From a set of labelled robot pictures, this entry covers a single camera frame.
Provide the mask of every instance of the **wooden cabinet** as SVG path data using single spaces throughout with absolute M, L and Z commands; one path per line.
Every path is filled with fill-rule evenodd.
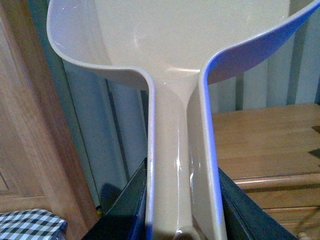
M 219 167 L 297 236 L 320 239 L 320 106 L 286 105 L 213 115 Z
M 49 210 L 78 240 L 97 216 L 24 0 L 0 3 L 0 212 Z

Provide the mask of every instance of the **blue and white checkered cloth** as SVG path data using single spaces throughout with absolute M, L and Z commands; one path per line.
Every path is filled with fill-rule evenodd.
M 67 222 L 43 209 L 0 213 L 0 240 L 64 240 Z

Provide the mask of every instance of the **white plastic scoop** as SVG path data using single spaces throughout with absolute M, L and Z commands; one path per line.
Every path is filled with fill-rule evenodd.
M 148 239 L 227 239 L 208 83 L 274 53 L 319 0 L 51 0 L 66 61 L 149 90 Z

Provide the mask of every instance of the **wooden drawer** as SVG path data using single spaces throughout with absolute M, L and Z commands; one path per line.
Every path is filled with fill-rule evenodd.
M 320 186 L 245 190 L 262 209 L 320 206 Z
M 273 219 L 293 235 L 305 232 L 313 240 L 320 240 L 320 206 L 265 209 Z

